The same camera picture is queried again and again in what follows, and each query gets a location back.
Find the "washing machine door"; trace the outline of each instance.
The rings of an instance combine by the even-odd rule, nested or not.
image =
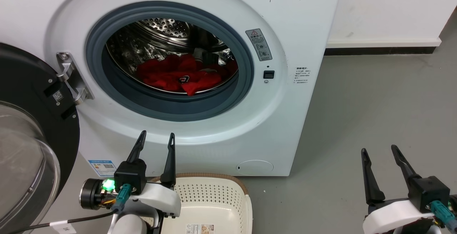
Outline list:
[[[37,224],[62,190],[80,138],[72,93],[37,57],[0,44],[0,233]]]

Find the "metal bracket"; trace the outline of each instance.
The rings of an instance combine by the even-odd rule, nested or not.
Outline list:
[[[94,99],[78,72],[71,54],[69,52],[59,52],[56,57],[59,68],[62,71],[62,73],[57,74],[57,78],[65,82],[70,88],[75,104],[82,104],[86,99]]]

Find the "baseboard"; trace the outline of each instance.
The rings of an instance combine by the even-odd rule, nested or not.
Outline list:
[[[441,44],[440,38],[436,39],[416,39],[416,40],[332,40],[327,42],[328,49],[348,48],[348,47],[438,47]]]
[[[436,47],[347,47],[325,49],[324,56],[432,54]]]
[[[348,55],[398,55],[432,54],[441,44],[440,39],[422,41],[373,41],[373,42],[336,42],[328,41],[325,56]]]

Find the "laundry basket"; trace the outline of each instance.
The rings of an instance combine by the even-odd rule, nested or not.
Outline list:
[[[181,216],[165,218],[162,234],[252,233],[251,199],[237,178],[223,174],[177,174],[175,191],[181,198]]]

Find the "basket label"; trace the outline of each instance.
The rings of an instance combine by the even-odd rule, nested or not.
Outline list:
[[[214,234],[214,224],[188,224],[186,234]]]

